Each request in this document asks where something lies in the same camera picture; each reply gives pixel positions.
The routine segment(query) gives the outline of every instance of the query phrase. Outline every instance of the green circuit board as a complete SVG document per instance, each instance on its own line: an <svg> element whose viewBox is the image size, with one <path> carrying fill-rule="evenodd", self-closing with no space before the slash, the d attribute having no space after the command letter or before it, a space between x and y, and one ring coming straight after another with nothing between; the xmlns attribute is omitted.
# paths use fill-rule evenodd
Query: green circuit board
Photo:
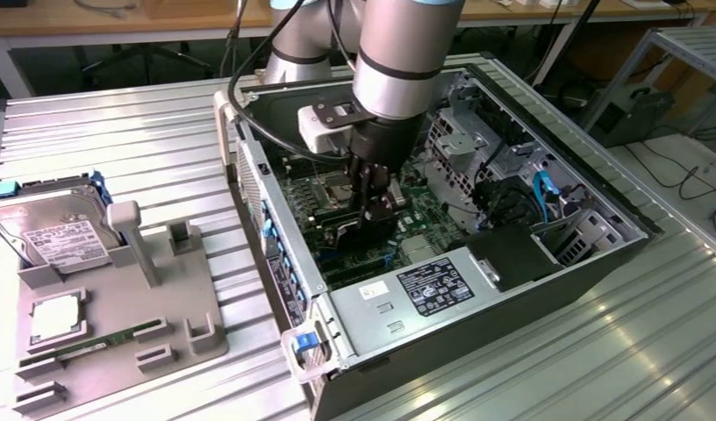
<svg viewBox="0 0 716 421"><path fill-rule="evenodd" d="M340 224L354 220L348 211L349 181L341 171L328 172L294 180L281 180L282 192L301 228L310 254L321 276L334 289L400 269L413 263L402 241L418 241L422 253L444 253L462 237L452 217L430 189L417 180L420 174L406 166L400 189L409 205L397 214L396 229L389 239L360 250L340 252L329 247L329 238Z"/></svg>

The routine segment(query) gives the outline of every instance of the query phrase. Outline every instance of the metal workbench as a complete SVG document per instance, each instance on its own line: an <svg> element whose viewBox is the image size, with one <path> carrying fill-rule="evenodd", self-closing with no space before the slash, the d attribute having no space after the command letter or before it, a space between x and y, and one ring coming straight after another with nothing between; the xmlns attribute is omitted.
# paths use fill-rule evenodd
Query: metal workbench
<svg viewBox="0 0 716 421"><path fill-rule="evenodd" d="M624 86L636 66L641 63L649 48L653 46L661 48L671 56L680 59L716 81L716 25L651 29L639 41L628 59L625 59L624 66L606 85L600 98L589 105L589 109L581 119L581 127L585 131L594 125L616 90Z"/></svg>
<svg viewBox="0 0 716 421"><path fill-rule="evenodd" d="M640 181L518 78L496 61L476 60L665 234L574 304L342 419L716 419L716 244L657 206L663 199L643 193ZM17 100L0 114L0 179L34 180L90 166L117 200L138 201L145 230L193 219L230 343L220 359L54 419L308 419L224 185L210 99L221 86L194 82ZM14 418L2 387L11 375L13 264L0 243L2 418Z"/></svg>

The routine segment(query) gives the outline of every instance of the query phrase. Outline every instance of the hard drive label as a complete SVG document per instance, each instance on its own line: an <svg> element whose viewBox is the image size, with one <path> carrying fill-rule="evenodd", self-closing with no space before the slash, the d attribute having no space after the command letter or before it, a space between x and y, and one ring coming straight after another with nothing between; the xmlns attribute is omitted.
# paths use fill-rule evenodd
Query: hard drive label
<svg viewBox="0 0 716 421"><path fill-rule="evenodd" d="M23 237L42 259L57 268L107 256L90 221L23 232Z"/></svg>
<svg viewBox="0 0 716 421"><path fill-rule="evenodd" d="M414 309L428 317L474 294L448 258L422 265L396 276Z"/></svg>

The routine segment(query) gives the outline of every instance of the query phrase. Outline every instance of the wooden desk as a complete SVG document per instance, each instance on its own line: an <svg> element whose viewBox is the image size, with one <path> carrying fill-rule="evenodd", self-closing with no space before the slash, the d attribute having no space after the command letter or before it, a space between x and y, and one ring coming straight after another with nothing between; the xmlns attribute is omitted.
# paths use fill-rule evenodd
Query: wooden desk
<svg viewBox="0 0 716 421"><path fill-rule="evenodd" d="M550 49L538 79L549 71L586 1L581 0L577 7L558 10L554 22L566 25ZM709 8L715 6L707 0L691 1L703 20ZM672 18L675 14L675 9L637 11L620 0L602 0L600 7L590 21L652 20ZM233 24L234 13L228 16L149 19L138 7L126 11L126 15L125 19L117 19L95 11L86 11L71 0L30 0L30 5L25 8L0 9L0 79L10 96L33 95L9 54L13 49L224 39ZM466 0L460 27L544 25L550 21L552 15L553 10L540 6L522 6L514 2L504 7L492 0ZM241 37L266 35L270 25L269 1L250 0L244 14Z"/></svg>

